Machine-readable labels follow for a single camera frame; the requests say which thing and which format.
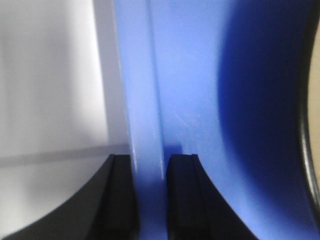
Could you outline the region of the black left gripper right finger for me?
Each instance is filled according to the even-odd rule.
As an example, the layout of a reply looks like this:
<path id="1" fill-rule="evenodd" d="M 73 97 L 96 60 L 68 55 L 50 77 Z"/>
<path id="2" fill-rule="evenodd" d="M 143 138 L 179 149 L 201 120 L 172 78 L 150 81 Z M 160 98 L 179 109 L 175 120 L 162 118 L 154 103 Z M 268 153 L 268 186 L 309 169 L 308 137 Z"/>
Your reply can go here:
<path id="1" fill-rule="evenodd" d="M 173 154 L 166 171 L 170 240 L 255 240 L 196 154 Z"/>

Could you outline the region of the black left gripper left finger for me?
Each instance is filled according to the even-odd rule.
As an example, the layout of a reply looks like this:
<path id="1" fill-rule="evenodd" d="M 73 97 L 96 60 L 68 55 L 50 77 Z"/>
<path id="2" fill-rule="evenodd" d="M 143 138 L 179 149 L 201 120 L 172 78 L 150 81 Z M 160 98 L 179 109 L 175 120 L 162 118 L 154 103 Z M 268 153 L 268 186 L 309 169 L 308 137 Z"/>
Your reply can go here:
<path id="1" fill-rule="evenodd" d="M 7 240 L 136 240 L 139 214 L 131 157 L 111 154 L 63 204 Z"/>

